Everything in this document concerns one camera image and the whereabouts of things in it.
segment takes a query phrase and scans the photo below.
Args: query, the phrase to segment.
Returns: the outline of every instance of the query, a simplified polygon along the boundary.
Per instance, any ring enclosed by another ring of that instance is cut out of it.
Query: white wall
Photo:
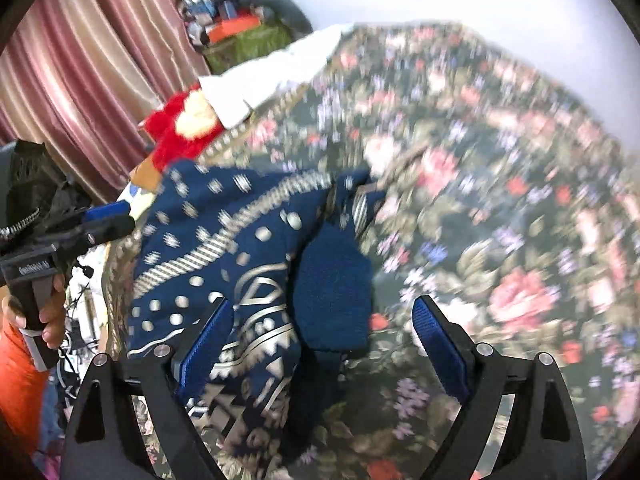
[[[640,46],[609,0],[294,0],[314,28],[457,20],[560,80],[640,150]]]

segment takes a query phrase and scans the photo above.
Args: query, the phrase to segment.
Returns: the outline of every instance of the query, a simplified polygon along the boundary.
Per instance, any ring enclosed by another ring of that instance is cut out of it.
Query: satin curtain
[[[145,156],[137,124],[209,73],[177,0],[37,0],[0,56],[0,143],[45,142],[97,201]]]

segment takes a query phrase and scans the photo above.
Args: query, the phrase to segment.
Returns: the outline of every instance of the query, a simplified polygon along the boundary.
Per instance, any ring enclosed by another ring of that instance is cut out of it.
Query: human hand
[[[51,349],[58,348],[65,337],[65,277],[57,274],[53,278],[51,297],[40,311],[40,321],[46,324],[42,339]],[[2,315],[4,322],[15,327],[25,328],[27,321],[20,314],[19,303],[13,296],[2,298]]]

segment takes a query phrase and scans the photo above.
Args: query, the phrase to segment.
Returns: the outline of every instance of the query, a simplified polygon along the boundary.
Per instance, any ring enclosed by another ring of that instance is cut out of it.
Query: bed
[[[363,162],[387,190],[360,241],[375,270],[369,352],[347,360],[343,402],[275,478],[419,478],[460,408],[415,343],[420,294],[476,342],[554,355],[596,478],[640,400],[640,208],[618,143],[559,82],[457,23],[422,23],[356,27],[308,86],[264,104],[200,161],[331,172]],[[103,276],[115,356],[144,221]],[[491,471],[510,402],[475,478]],[[136,411],[170,478],[142,400]],[[227,478],[250,477],[215,431],[202,437]]]

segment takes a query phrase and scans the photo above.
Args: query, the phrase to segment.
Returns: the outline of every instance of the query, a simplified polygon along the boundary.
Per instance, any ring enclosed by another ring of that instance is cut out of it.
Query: orange sleeve
[[[42,395],[48,372],[33,366],[22,334],[9,323],[0,335],[0,411],[24,450],[38,449]]]

